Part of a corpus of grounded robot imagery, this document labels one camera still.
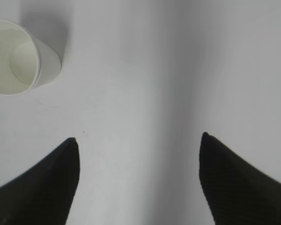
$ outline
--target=cup rim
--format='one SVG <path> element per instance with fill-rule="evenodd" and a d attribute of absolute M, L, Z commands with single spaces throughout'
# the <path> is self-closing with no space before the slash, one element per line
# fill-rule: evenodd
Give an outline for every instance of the cup rim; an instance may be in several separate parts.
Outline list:
<path fill-rule="evenodd" d="M 6 20 L 6 19 L 0 19 L 0 22 L 5 22 L 5 23 L 11 23 L 13 25 L 15 25 L 17 28 L 19 28 L 28 38 L 29 40 L 33 43 L 34 45 L 34 48 L 36 50 L 36 54 L 37 54 L 37 69 L 36 69 L 36 74 L 34 75 L 34 79 L 31 83 L 31 85 L 24 91 L 22 92 L 19 92 L 19 93 L 15 93 L 15 94 L 1 94 L 1 96 L 16 96 L 16 95 L 21 95 L 31 89 L 33 89 L 35 87 L 35 85 L 37 84 L 37 81 L 40 77 L 40 70 L 41 70 L 41 65 L 42 65 L 42 59 L 40 57 L 40 50 L 38 48 L 38 45 L 37 45 L 37 42 L 36 42 L 36 39 L 35 37 L 33 37 L 33 35 L 26 29 L 24 28 L 23 26 L 21 26 L 20 24 L 16 23 L 16 22 L 13 22 L 13 21 L 10 21 L 10 20 Z"/>

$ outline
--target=black rubber pad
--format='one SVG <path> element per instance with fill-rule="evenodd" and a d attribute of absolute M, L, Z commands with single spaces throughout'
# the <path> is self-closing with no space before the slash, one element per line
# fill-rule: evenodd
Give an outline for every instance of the black rubber pad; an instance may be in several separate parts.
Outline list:
<path fill-rule="evenodd" d="M 281 184 L 207 133 L 200 181 L 216 225 L 281 225 Z"/>
<path fill-rule="evenodd" d="M 0 225 L 64 225 L 80 174 L 78 145 L 63 142 L 27 172 L 0 187 Z"/>

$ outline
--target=white paper cup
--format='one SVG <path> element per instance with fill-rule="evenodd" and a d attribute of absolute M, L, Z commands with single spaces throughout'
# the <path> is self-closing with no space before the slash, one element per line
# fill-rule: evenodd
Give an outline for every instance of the white paper cup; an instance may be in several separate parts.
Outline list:
<path fill-rule="evenodd" d="M 61 62 L 56 52 L 25 28 L 0 20 L 0 94 L 18 95 L 52 82 Z"/>

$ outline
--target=paper cup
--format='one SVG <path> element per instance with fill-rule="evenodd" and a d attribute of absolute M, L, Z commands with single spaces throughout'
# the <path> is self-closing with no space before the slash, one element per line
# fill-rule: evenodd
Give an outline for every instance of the paper cup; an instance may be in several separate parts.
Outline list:
<path fill-rule="evenodd" d="M 0 20 L 0 94 L 18 95 L 52 82 L 61 62 L 56 52 L 21 25 Z"/>

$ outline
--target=white table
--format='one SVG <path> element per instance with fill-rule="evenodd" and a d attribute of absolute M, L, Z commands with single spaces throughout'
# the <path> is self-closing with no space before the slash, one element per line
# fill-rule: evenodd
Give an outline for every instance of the white table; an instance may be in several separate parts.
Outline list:
<path fill-rule="evenodd" d="M 0 0 L 0 18 L 49 43 L 38 20 L 59 21 L 66 43 L 53 85 L 0 96 L 0 186 L 76 137 L 67 224 L 211 225 L 203 131 L 281 182 L 281 0 Z"/>

